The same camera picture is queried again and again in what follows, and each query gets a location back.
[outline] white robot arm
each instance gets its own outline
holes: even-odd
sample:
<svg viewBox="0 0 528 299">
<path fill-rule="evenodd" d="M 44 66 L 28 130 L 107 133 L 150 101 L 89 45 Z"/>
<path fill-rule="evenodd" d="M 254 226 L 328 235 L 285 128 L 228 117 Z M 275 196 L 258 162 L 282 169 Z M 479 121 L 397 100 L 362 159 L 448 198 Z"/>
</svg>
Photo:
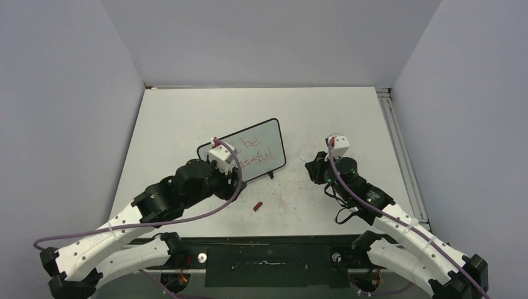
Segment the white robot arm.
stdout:
<svg viewBox="0 0 528 299">
<path fill-rule="evenodd" d="M 367 252 L 372 264 L 415 282 L 435 299 L 489 298 L 485 260 L 478 255 L 469 258 L 451 248 L 422 227 L 383 190 L 359 176 L 357 162 L 344 157 L 350 147 L 345 136 L 330 136 L 326 143 L 328 153 L 319 152 L 314 161 L 305 164 L 312 182 L 326 184 L 325 194 L 335 198 L 344 209 L 355 211 L 352 216 L 359 216 L 406 249 L 370 239 L 358 248 Z M 330 187 L 334 195 L 326 192 Z"/>
<path fill-rule="evenodd" d="M 157 227 L 177 223 L 173 220 L 185 209 L 212 195 L 229 199 L 224 206 L 234 201 L 245 187 L 238 168 L 230 164 L 235 154 L 233 146 L 215 140 L 207 161 L 192 159 L 174 176 L 147 187 L 98 230 L 68 246 L 42 249 L 40 260 L 51 276 L 52 296 L 89 298 L 97 288 L 127 273 L 169 261 L 181 262 L 186 256 L 185 247 L 174 232 L 138 247 L 121 249 Z"/>
</svg>

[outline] gray wall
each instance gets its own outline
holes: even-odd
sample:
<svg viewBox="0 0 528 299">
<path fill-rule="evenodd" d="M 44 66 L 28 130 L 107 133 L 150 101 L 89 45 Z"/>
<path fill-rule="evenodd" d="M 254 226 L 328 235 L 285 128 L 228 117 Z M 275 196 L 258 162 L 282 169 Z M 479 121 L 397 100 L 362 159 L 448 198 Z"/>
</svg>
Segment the gray wall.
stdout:
<svg viewBox="0 0 528 299">
<path fill-rule="evenodd" d="M 441 0 L 101 0 L 150 85 L 391 87 Z"/>
<path fill-rule="evenodd" d="M 526 298 L 528 2 L 444 0 L 394 90 L 432 228 Z"/>
<path fill-rule="evenodd" d="M 99 0 L 0 1 L 1 298 L 51 298 L 33 240 L 107 219 L 143 89 Z"/>
</svg>

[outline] screw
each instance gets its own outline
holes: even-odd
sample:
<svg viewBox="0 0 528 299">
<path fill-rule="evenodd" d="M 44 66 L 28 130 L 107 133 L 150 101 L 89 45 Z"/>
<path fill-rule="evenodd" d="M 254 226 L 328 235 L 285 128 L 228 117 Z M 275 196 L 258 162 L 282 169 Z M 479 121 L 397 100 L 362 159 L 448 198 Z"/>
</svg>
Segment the screw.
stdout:
<svg viewBox="0 0 528 299">
<path fill-rule="evenodd" d="M 205 261 L 207 261 L 207 254 L 203 254 L 203 253 L 199 254 L 198 255 L 198 262 L 199 263 L 205 263 Z"/>
<path fill-rule="evenodd" d="M 335 252 L 334 254 L 332 254 L 332 260 L 334 262 L 337 262 L 338 260 L 341 260 L 341 254 L 339 252 Z"/>
</svg>

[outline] black metal frame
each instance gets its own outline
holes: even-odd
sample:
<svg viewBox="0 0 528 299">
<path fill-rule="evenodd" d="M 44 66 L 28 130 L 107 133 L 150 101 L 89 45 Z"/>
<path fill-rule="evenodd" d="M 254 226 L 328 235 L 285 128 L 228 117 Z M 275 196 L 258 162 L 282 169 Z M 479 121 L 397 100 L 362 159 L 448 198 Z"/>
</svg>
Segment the black metal frame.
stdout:
<svg viewBox="0 0 528 299">
<path fill-rule="evenodd" d="M 206 287 L 305 287 L 328 285 L 349 288 L 343 279 L 344 268 L 365 269 L 370 263 L 351 250 L 360 235 L 317 235 L 286 237 L 182 238 L 191 256 L 186 269 L 207 269 Z M 141 245 L 150 239 L 136 239 Z M 341 269 L 332 254 L 348 255 Z M 207 262 L 199 263 L 198 254 L 206 253 Z M 152 270 L 174 270 L 164 265 Z"/>
</svg>

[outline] black whiteboard frame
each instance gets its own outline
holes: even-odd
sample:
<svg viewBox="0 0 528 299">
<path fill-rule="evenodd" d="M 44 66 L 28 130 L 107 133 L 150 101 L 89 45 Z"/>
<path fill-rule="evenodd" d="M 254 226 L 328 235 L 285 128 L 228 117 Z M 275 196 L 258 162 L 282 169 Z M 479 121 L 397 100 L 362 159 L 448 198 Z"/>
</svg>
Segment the black whiteboard frame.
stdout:
<svg viewBox="0 0 528 299">
<path fill-rule="evenodd" d="M 279 122 L 279 120 L 276 119 L 276 118 L 270 118 L 269 120 L 265 120 L 265 121 L 259 122 L 259 123 L 257 123 L 256 125 L 249 126 L 249 127 L 245 128 L 245 129 L 242 129 L 242 130 L 240 130 L 240 131 L 236 131 L 235 133 L 231 133 L 231 134 L 229 134 L 229 135 L 225 135 L 225 136 L 223 136 L 223 137 L 221 137 L 221 138 L 218 138 L 219 140 L 223 140 L 223 139 L 225 139 L 225 138 L 228 138 L 228 137 L 231 137 L 231 136 L 233 136 L 233 135 L 236 135 L 236 134 L 242 133 L 242 132 L 247 131 L 247 130 L 250 130 L 250 129 L 256 127 L 256 126 L 260 126 L 260 125 L 263 125 L 263 124 L 265 124 L 265 123 L 268 123 L 268 122 L 270 122 L 270 121 L 274 121 L 274 120 L 277 122 L 277 127 L 279 128 L 279 136 L 280 136 L 280 138 L 281 138 L 281 146 L 282 146 L 282 153 L 283 153 L 283 156 L 284 156 L 284 164 L 282 164 L 281 166 L 279 166 L 279 167 L 277 167 L 277 168 L 275 168 L 275 169 L 272 169 L 271 171 L 267 171 L 267 172 L 265 172 L 265 173 L 263 173 L 263 174 L 259 174 L 258 176 L 255 176 L 254 178 L 251 178 L 251 179 L 244 179 L 245 182 L 249 182 L 249 181 L 251 181 L 251 180 L 253 180 L 253 179 L 260 178 L 261 176 L 263 176 L 263 175 L 265 175 L 265 174 L 272 173 L 272 172 L 276 171 L 277 169 L 279 169 L 279 168 L 281 168 L 281 167 L 284 167 L 284 165 L 286 165 L 286 151 L 284 151 L 284 141 L 282 140 L 282 132 L 281 132 L 281 130 L 280 130 L 280 122 Z M 198 155 L 198 158 L 199 158 L 199 159 L 202 159 L 202 157 L 200 157 L 200 149 L 203 148 L 204 146 L 210 146 L 210 145 L 211 145 L 211 142 L 204 143 L 203 145 L 198 146 L 198 148 L 196 149 L 196 154 Z"/>
</svg>

